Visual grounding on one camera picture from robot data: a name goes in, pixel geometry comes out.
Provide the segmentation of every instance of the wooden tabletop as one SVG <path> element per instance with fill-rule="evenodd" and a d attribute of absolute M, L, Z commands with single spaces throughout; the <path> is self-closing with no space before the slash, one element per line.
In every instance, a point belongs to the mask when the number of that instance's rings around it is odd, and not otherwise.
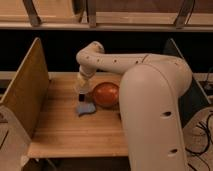
<path fill-rule="evenodd" d="M 119 108 L 102 109 L 78 117 L 76 74 L 51 78 L 47 98 L 30 144 L 30 158 L 127 156 Z M 119 84 L 120 76 L 96 74 L 94 87 L 103 81 Z"/>

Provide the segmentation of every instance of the orange ball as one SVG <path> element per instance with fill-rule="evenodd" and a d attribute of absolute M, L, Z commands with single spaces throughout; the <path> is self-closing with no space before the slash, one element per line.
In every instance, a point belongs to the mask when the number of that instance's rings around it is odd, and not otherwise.
<path fill-rule="evenodd" d="M 119 87 L 112 82 L 102 82 L 95 86 L 92 92 L 94 102 L 104 108 L 110 108 L 118 103 Z"/>

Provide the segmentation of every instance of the wooden panel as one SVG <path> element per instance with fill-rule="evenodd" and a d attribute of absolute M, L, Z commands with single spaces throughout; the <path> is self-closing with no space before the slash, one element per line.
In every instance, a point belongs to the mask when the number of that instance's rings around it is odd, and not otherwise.
<path fill-rule="evenodd" d="M 81 10 L 75 14 L 71 0 L 33 0 L 33 3 L 43 22 L 76 22 L 83 12 L 83 3 L 78 3 Z M 0 0 L 0 21 L 28 21 L 22 0 Z"/>
<path fill-rule="evenodd" d="M 3 115 L 20 134 L 26 131 L 29 137 L 33 135 L 48 85 L 41 41 L 37 38 L 1 99 Z"/>
<path fill-rule="evenodd" d="M 127 156 L 119 109 L 97 108 L 95 114 L 78 117 L 76 75 L 52 78 L 38 126 L 29 147 L 31 158 Z M 92 85 L 103 81 L 119 84 L 120 76 L 96 75 Z"/>

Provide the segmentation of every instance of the wooden surface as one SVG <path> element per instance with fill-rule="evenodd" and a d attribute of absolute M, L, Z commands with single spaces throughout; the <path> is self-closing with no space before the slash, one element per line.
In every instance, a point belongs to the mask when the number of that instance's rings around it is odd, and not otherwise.
<path fill-rule="evenodd" d="M 49 85 L 40 39 L 35 39 L 0 101 L 0 112 L 29 141 Z"/>
<path fill-rule="evenodd" d="M 8 133 L 0 148 L 0 170 L 20 171 L 21 156 L 26 154 L 28 147 L 16 130 L 7 123 L 0 123 L 0 136 L 4 131 L 8 131 Z"/>
<path fill-rule="evenodd" d="M 33 0 L 33 3 L 42 22 L 77 22 L 82 13 L 75 15 L 70 0 Z M 21 0 L 0 0 L 0 21 L 28 20 Z"/>
<path fill-rule="evenodd" d="M 51 79 L 47 99 L 40 113 L 29 147 L 31 158 L 127 156 L 127 145 L 119 118 L 119 110 L 97 108 L 92 115 L 78 117 L 76 75 Z M 99 82 L 119 82 L 120 76 L 94 76 Z"/>
<path fill-rule="evenodd" d="M 97 23 L 104 24 L 173 24 L 178 13 L 159 12 L 97 12 Z M 213 14 L 193 13 L 189 24 L 212 25 Z"/>

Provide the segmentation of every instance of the cable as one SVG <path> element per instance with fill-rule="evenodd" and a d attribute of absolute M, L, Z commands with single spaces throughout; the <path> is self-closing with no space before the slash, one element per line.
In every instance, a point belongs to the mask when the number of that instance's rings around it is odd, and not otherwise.
<path fill-rule="evenodd" d="M 186 151 L 188 151 L 193 157 L 197 157 L 198 159 L 200 159 L 207 166 L 209 171 L 211 171 L 211 168 L 210 168 L 209 164 L 201 157 L 201 155 L 208 151 L 210 142 L 213 144 L 212 137 L 211 137 L 211 131 L 210 131 L 210 127 L 209 127 L 209 122 L 212 117 L 213 117 L 213 111 L 210 111 L 210 114 L 208 115 L 208 117 L 206 119 L 206 123 L 200 121 L 197 125 L 198 128 L 205 131 L 205 134 L 207 136 L 207 144 L 206 144 L 205 148 L 200 152 L 195 152 L 195 151 L 192 151 L 192 150 L 186 148 Z M 191 169 L 193 169 L 194 171 L 197 171 L 196 168 L 194 166 L 192 166 L 190 163 L 188 163 L 188 165 Z"/>
<path fill-rule="evenodd" d="M 190 20 L 190 18 L 191 18 L 191 16 L 192 16 L 192 13 L 194 12 L 195 2 L 196 2 L 196 0 L 194 0 L 194 1 L 193 1 L 192 8 L 191 8 L 191 11 L 190 11 L 189 17 L 188 17 L 188 19 L 187 19 L 187 21 L 186 21 L 186 23 L 185 23 L 185 24 L 188 24 L 188 22 L 189 22 L 189 20 Z"/>

